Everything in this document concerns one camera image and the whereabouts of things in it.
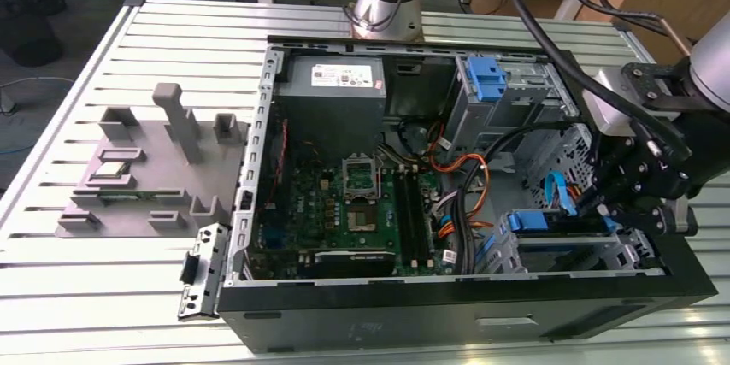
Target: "blue plastic tab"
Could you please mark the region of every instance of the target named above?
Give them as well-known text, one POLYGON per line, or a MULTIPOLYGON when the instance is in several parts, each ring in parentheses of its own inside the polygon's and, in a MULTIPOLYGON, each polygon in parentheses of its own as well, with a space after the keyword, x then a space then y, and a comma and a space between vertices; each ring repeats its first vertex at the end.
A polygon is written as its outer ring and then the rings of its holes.
POLYGON ((561 208, 566 210, 572 217, 578 215, 576 210, 576 203, 569 194, 569 184, 566 178, 560 171, 552 171, 546 177, 546 202, 548 205, 553 203, 553 195, 556 186, 558 187, 558 200, 561 201, 561 208))
POLYGON ((619 223, 609 217, 604 217, 604 222, 607 223, 607 228, 609 229, 609 232, 615 233, 619 229, 619 223))
POLYGON ((516 211, 513 215, 521 222, 522 230, 548 230, 546 215, 542 211, 516 211))
POLYGON ((517 218, 517 215, 510 214, 510 215, 506 217, 506 220, 508 220, 509 223, 510 223, 510 229, 512 229, 513 231, 521 231, 521 230, 522 230, 521 220, 520 220, 520 218, 517 218))
POLYGON ((498 102, 506 90, 506 72, 492 57, 469 57, 469 77, 481 102, 498 102))

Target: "slotted metal surface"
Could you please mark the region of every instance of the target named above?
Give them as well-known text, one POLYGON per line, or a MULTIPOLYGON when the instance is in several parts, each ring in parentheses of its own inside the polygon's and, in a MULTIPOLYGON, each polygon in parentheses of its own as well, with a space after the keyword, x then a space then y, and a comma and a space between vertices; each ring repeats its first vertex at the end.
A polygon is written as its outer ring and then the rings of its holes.
MULTIPOLYGON (((558 45, 585 70, 639 61, 615 28, 546 21, 558 45)), ((429 42, 537 45, 517 19, 425 14, 429 42)), ((177 322, 181 262, 193 239, 57 239, 69 194, 102 136, 109 105, 130 105, 142 119, 158 82, 186 90, 183 104, 202 120, 252 107, 269 34, 346 38, 341 10, 306 6, 147 0, 113 24, 90 65, 0 201, 2 363, 161 363, 268 359, 368 362, 364 351, 254 357, 221 321, 177 322)), ((378 351, 385 363, 728 362, 730 346, 730 175, 695 200, 703 224, 691 240, 721 294, 692 309, 667 311, 587 340, 548 344, 378 351)))

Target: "white cable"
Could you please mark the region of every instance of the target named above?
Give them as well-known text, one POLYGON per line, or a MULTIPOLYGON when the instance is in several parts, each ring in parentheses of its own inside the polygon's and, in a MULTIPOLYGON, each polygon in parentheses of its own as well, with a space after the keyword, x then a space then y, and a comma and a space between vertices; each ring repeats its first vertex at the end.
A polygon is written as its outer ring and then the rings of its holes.
POLYGON ((30 81, 30 80, 63 80, 70 83, 77 82, 77 80, 67 79, 66 77, 27 77, 26 79, 15 80, 10 83, 6 83, 5 85, 0 85, 0 89, 5 89, 10 85, 18 85, 19 83, 23 83, 25 81, 30 81))
POLYGON ((432 214, 436 215, 436 212, 444 207, 444 205, 457 197, 457 193, 457 191, 450 192, 446 197, 444 197, 440 202, 434 204, 434 207, 432 207, 432 214))

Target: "floor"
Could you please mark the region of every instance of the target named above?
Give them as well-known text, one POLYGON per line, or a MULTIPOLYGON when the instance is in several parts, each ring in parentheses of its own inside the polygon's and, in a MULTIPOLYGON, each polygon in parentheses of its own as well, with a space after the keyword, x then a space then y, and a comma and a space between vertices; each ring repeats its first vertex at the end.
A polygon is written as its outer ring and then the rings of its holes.
MULTIPOLYGON (((356 0, 280 0, 280 3, 341 6, 356 0)), ((75 79, 122 7, 123 0, 67 0, 69 9, 50 18, 65 45, 65 57, 42 68, 23 68, 0 52, 0 85, 27 77, 75 79)), ((424 0, 429 11, 461 12, 458 0, 424 0)), ((33 80, 3 89, 17 104, 13 116, 0 115, 0 195, 13 182, 30 148, 63 101, 71 84, 33 80)))

